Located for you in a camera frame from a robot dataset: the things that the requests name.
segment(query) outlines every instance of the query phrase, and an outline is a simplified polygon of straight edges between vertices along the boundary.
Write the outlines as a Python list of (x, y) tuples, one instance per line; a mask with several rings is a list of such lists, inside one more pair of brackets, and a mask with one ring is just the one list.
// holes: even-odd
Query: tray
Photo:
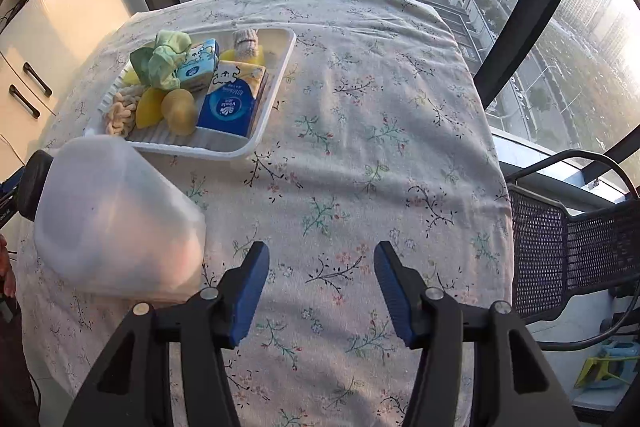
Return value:
[[(200, 31), (189, 33), (189, 35), (193, 44), (199, 44), (206, 39), (216, 39), (222, 52), (233, 47), (233, 33), (234, 30), (225, 32)], [(139, 151), (206, 160), (232, 160), (252, 154), (260, 144), (262, 134), (267, 127), (271, 108), (287, 68), (289, 57), (296, 44), (296, 34), (288, 28), (262, 28), (258, 29), (258, 40), (264, 49), (268, 78), (264, 84), (262, 96), (258, 100), (254, 124), (249, 137), (202, 128), (196, 128), (196, 131), (189, 136), (175, 136), (169, 131), (166, 122), (162, 120), (159, 124), (145, 129), (135, 128), (127, 137), (127, 141)], [(127, 62), (104, 94), (84, 130), (85, 136), (106, 133), (104, 115), (113, 103), (113, 95), (117, 90), (125, 87), (122, 77), (131, 68), (131, 63)], [(200, 113), (206, 94), (207, 89), (193, 94), (198, 113)]]

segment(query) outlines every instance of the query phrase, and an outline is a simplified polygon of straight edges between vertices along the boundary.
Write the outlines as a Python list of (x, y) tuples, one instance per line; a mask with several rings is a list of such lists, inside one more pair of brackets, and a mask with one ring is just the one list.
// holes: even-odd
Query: floral tablecloth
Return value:
[[(472, 77), (447, 25), (412, 0), (196, 0), (137, 14), (87, 64), (44, 139), (80, 136), (129, 52), (163, 28), (287, 26), (298, 40), (264, 139), (235, 162), (145, 155), (207, 217), (202, 285), (252, 241), (271, 269), (248, 337), (225, 353), (246, 426), (400, 422), (420, 353), (395, 336), (372, 268), (389, 240), (456, 299), (510, 299), (506, 186)], [(131, 301), (75, 291), (36, 256), (17, 267), (24, 334), (77, 392)], [(470, 406), (465, 352), (458, 423)], [(172, 400), (186, 425), (179, 354)]]

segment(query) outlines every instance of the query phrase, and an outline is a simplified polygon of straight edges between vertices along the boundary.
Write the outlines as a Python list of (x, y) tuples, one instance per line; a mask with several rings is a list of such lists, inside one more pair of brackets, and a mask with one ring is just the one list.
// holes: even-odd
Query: plastic bottle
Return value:
[(200, 288), (204, 214), (122, 138), (37, 151), (17, 206), (44, 264), (79, 290), (178, 302)]

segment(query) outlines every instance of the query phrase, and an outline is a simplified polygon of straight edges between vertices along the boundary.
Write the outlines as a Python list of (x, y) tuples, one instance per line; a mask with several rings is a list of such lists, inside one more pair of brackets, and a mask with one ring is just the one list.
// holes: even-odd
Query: metal screw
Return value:
[(511, 313), (511, 305), (507, 301), (495, 301), (494, 310), (500, 315), (506, 315)]
[(134, 315), (146, 315), (149, 312), (149, 305), (146, 302), (139, 302), (133, 306)]
[(427, 288), (424, 294), (427, 295), (427, 298), (431, 299), (432, 301), (439, 301), (444, 297), (444, 291), (442, 291), (440, 288), (436, 288), (436, 286)]
[(220, 292), (217, 288), (204, 288), (200, 292), (200, 298), (205, 299), (206, 301), (212, 301), (213, 299), (217, 299)]

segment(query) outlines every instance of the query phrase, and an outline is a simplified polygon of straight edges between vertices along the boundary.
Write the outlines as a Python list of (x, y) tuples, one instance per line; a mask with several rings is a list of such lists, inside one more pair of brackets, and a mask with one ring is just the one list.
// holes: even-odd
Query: green scrunchie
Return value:
[(178, 89), (175, 70), (184, 64), (191, 51), (191, 37), (183, 32), (160, 30), (153, 48), (138, 48), (129, 60), (144, 86), (166, 91)]

